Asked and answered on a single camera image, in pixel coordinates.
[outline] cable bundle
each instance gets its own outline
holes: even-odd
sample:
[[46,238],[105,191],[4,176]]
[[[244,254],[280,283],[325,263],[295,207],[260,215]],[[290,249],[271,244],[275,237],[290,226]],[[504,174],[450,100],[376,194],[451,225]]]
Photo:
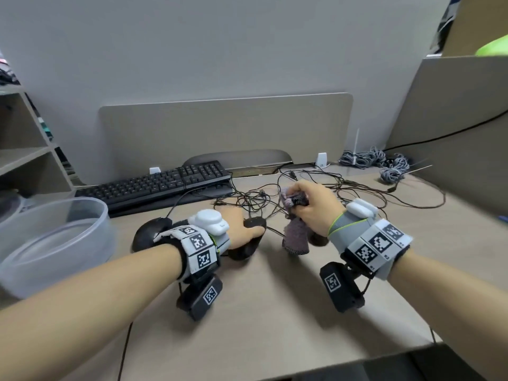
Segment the cable bundle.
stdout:
[[404,174],[410,170],[408,159],[402,154],[395,154],[393,158],[387,158],[386,154],[371,147],[370,151],[352,153],[344,151],[339,163],[343,166],[353,166],[361,170],[369,167],[380,167],[381,179],[388,184],[397,183],[404,178]]

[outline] hand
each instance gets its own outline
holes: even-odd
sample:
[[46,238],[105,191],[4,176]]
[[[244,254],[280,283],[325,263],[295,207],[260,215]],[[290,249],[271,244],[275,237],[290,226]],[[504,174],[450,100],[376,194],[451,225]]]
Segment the hand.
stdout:
[[330,226],[346,208],[335,194],[322,184],[300,180],[291,186],[288,194],[303,191],[309,199],[308,206],[295,206],[293,213],[299,216],[316,233],[328,236]]
[[217,206],[215,210],[219,211],[223,219],[229,224],[228,236],[231,241],[231,249],[243,246],[249,243],[251,239],[262,236],[265,232],[265,229],[261,226],[250,229],[244,227],[243,210],[240,207]]

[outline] person's right hand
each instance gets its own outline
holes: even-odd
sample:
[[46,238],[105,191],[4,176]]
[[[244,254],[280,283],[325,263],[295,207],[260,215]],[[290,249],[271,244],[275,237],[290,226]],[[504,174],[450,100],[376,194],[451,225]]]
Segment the person's right hand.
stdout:
[[293,213],[299,216],[316,233],[328,236],[328,230],[346,208],[335,194],[322,184],[299,180],[288,190],[288,195],[303,191],[309,199],[308,206],[295,206]]

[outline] person's left hand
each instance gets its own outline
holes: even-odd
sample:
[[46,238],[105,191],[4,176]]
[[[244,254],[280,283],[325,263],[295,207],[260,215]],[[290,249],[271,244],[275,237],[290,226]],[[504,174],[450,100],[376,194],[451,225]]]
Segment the person's left hand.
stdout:
[[237,206],[216,206],[223,219],[229,224],[228,236],[231,241],[230,248],[238,248],[251,241],[251,239],[260,237],[265,232],[261,226],[255,226],[250,229],[243,226],[243,209]]

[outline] gray partition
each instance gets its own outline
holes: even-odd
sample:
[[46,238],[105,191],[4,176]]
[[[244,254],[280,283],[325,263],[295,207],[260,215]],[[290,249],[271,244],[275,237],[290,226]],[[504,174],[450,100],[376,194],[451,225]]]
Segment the gray partition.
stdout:
[[[351,107],[349,93],[327,93],[105,106],[99,117],[118,171],[128,178],[224,151],[266,150],[251,153],[250,166],[280,162],[275,150],[295,163],[314,162],[318,152],[338,160]],[[245,160],[236,159],[226,168],[242,166]]]
[[[425,59],[387,147],[439,137],[508,109],[508,57]],[[418,172],[496,215],[508,215],[508,115],[432,143],[399,148]]]

